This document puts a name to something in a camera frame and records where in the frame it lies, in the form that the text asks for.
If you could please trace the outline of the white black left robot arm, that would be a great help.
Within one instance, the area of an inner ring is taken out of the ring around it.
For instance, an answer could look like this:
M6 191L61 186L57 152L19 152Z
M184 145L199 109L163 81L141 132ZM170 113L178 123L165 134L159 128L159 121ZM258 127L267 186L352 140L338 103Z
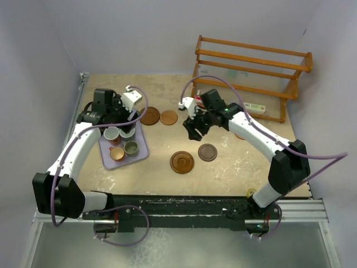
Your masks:
M76 181L93 146L108 127L129 131L140 120L134 106L147 99L139 87L129 85L123 94L111 89L95 89L93 100L79 113L73 133L57 160L45 173L32 179L37 210L56 217L77 218L95 211L102 219L113 216L114 204L108 193L83 192Z

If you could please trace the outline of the dark walnut coaster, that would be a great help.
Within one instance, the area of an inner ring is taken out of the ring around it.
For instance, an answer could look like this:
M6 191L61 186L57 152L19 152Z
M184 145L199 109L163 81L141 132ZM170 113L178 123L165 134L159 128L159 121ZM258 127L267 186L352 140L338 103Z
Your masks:
M218 155L216 147L210 143L202 144L197 151L200 159L204 161L213 161Z

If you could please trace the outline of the light orange wood coaster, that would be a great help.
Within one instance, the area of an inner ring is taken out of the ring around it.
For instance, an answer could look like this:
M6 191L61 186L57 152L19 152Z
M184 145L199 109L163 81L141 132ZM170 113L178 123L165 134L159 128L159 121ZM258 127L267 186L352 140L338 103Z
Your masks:
M241 139L241 140L245 140L245 138L244 138L243 136L237 135L237 134L235 134L235 135L236 135L237 138L239 138L239 139Z

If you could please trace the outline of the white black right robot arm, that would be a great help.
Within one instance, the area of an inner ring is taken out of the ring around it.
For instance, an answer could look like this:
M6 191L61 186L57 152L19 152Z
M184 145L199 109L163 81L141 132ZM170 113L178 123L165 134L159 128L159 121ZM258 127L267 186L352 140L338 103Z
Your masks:
M203 109L191 97L178 103L179 110L188 113L183 126L190 140L201 141L210 127L222 127L244 138L269 161L268 182L253 194L248 204L249 214L262 218L271 203L298 187L310 175L308 160L301 157L306 153L305 144L300 140L291 142L271 132L246 115L241 105L226 104L215 89L204 93L201 100Z

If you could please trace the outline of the large brown grooved coaster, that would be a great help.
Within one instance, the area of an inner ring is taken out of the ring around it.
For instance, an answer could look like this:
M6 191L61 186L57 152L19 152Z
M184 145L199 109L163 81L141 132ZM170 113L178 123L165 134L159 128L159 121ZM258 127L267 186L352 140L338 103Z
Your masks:
M194 158L187 151L177 151L170 158L170 167L178 174L187 174L194 167Z

